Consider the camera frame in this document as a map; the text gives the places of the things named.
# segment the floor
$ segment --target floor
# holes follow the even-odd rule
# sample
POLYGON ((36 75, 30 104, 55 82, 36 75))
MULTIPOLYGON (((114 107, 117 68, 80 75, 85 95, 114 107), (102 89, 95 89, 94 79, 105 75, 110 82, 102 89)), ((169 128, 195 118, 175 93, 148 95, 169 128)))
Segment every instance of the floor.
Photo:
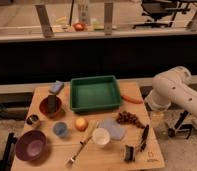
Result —
MULTIPOLYGON (((64 20, 67 23, 70 14, 70 1, 64 0, 63 3, 55 3, 58 1, 50 0, 46 2, 48 2, 46 8, 51 25, 53 27, 61 26, 57 19, 62 17, 65 18, 64 20)), ((37 12, 33 4, 16 0, 13 5, 0 6, 0 35, 41 33, 37 12)), ((191 4, 190 8, 191 10, 185 15, 177 14, 173 27, 186 27, 197 10, 197 4, 191 4)), ((77 21, 77 12, 77 5, 75 4, 73 23, 77 21)), ((133 24, 144 23, 147 19, 150 19, 148 16, 142 16, 142 12, 141 0, 116 1, 114 3, 113 25, 118 30, 132 30, 133 24)), ((104 4, 102 1, 98 0, 90 3, 90 15, 92 23, 103 24, 104 4)), ((169 23, 170 20, 171 16, 167 16, 160 21, 169 23)))
MULTIPOLYGON (((184 136, 169 138, 166 134, 164 122, 172 125, 177 121, 180 112, 182 110, 169 110, 164 115, 151 115, 152 125, 166 164, 163 169, 151 171, 197 171, 197 135, 193 134, 187 140, 184 136)), ((19 137, 23 125, 24 121, 22 120, 0 119, 0 159, 8 133, 14 132, 19 137)))

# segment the wooden table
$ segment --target wooden table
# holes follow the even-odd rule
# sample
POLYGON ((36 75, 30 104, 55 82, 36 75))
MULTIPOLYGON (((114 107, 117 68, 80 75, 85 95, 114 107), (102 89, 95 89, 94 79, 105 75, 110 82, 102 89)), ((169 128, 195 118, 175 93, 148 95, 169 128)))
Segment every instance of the wooden table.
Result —
MULTIPOLYGON (((135 82, 119 82, 121 93, 133 98, 142 99, 139 86, 135 82)), ((61 98, 66 111, 65 115, 60 115, 54 119, 48 119, 39 111, 39 104, 43 98, 47 97, 49 87, 38 87, 34 92, 32 103, 28 115, 37 114, 42 121, 39 128, 47 137, 47 148, 43 155, 32 162, 20 161, 16 156, 13 161, 12 171, 62 171, 68 170, 65 163, 72 157, 79 148, 79 141, 82 139, 83 132, 79 132, 74 127, 74 121, 79 116, 70 110, 70 86, 66 85, 58 97, 61 98), (57 121, 64 121, 69 127, 69 136, 60 139, 53 134, 52 128, 57 121)), ((119 110, 137 114, 143 124, 150 124, 150 119, 144 104, 132 104, 123 101, 123 105, 108 112, 99 112, 84 115, 87 120, 102 120, 105 118, 116 118, 119 110)), ((77 157, 71 170, 78 171, 103 171, 103 170, 140 170, 164 167, 164 160, 156 140, 154 131, 150 126, 146 149, 138 153, 136 161, 131 163, 124 162, 124 147, 127 145, 138 145, 141 141, 142 129, 134 125, 123 125, 126 135, 121 141, 111 140, 105 148, 98 148, 92 140, 77 157)), ((23 133, 32 128, 25 124, 23 133)))

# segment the white cup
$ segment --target white cup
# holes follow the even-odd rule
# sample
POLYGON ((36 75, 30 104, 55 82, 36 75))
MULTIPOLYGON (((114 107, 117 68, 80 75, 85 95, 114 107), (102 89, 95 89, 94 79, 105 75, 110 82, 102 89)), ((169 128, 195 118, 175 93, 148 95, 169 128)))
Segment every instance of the white cup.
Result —
POLYGON ((93 142, 103 148, 110 142, 110 134, 104 128, 96 128, 92 134, 93 142))

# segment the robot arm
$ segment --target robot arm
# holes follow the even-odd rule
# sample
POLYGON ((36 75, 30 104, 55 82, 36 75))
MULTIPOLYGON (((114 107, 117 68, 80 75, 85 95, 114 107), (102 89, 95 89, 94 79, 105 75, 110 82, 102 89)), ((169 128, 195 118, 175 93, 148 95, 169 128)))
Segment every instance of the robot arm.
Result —
POLYGON ((197 118, 197 91, 187 85, 191 79, 190 71, 185 67, 175 67, 153 78, 153 90, 145 98, 154 111, 167 110, 171 102, 197 118))

